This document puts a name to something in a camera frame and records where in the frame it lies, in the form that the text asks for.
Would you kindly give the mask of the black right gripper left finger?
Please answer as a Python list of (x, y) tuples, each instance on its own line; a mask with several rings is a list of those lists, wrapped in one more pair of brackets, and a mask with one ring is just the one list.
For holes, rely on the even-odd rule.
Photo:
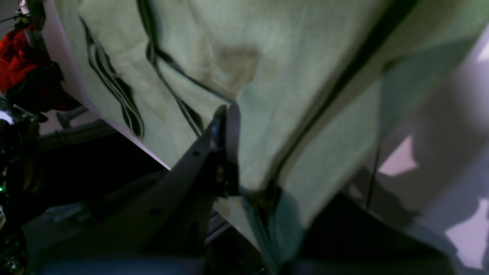
[(210, 275), (214, 202), (238, 196), (240, 110), (222, 105), (178, 163), (102, 223), (28, 254), (26, 275)]

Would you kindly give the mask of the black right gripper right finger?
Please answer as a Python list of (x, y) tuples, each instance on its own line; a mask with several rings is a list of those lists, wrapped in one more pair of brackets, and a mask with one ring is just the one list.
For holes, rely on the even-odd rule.
[(285, 275), (454, 275), (443, 252), (386, 226), (344, 195), (312, 225)]

